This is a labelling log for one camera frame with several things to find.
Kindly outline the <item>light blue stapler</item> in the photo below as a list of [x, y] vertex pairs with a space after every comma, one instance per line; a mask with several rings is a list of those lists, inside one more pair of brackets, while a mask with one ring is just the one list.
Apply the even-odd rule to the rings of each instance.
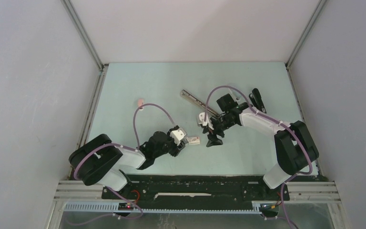
[[228, 91], [234, 101], [239, 102], [241, 100], [241, 97], [236, 93], [235, 90], [232, 90], [231, 88], [229, 88]]

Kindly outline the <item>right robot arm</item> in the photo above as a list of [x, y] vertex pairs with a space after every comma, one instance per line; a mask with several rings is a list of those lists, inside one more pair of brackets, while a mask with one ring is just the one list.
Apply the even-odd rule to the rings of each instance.
[[217, 100], [222, 113], [213, 115], [202, 112], [198, 115], [198, 125], [207, 134], [207, 147], [223, 144], [224, 132], [238, 125], [251, 128], [269, 138], [274, 143], [276, 164], [264, 174], [258, 193], [263, 199], [271, 199], [277, 194], [277, 187], [302, 169], [312, 169], [312, 162], [319, 158], [319, 152], [306, 124], [272, 121], [252, 104], [239, 104], [229, 94]]

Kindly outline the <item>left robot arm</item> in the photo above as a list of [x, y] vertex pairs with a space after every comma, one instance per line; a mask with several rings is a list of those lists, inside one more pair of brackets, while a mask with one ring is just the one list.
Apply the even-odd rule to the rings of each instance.
[[186, 132], [178, 126], [167, 133], [155, 132], [137, 149], [113, 143], [106, 134], [101, 134], [71, 153], [69, 163], [74, 169], [74, 179], [86, 186], [109, 187], [124, 199], [130, 196], [132, 186], [122, 167], [147, 169], [163, 155], [178, 156], [187, 142]]

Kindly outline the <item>pink stapler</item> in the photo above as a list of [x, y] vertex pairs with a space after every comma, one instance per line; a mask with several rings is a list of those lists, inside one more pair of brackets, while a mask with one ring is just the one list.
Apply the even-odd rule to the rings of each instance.
[[145, 104], [145, 102], [144, 102], [143, 98], [138, 99], [137, 105], [138, 105], [139, 110], [143, 110], [143, 105], [144, 104]]

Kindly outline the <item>white staple box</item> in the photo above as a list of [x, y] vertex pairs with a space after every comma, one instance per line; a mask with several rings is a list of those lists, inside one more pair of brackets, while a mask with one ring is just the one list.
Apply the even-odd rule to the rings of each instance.
[[198, 136], [187, 137], [187, 142], [189, 145], [199, 145], [201, 143], [200, 138]]

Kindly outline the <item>beige black long stapler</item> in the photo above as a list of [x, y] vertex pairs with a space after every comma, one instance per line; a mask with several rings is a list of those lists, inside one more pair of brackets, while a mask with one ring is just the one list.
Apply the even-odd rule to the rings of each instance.
[[186, 101], [190, 102], [191, 104], [201, 108], [202, 110], [207, 110], [207, 113], [211, 116], [219, 116], [220, 113], [218, 113], [216, 110], [210, 108], [210, 107], [205, 107], [206, 103], [202, 102], [201, 100], [199, 100], [198, 98], [196, 98], [195, 96], [193, 96], [191, 93], [189, 93], [186, 90], [181, 90], [180, 91], [180, 96], [185, 99]]

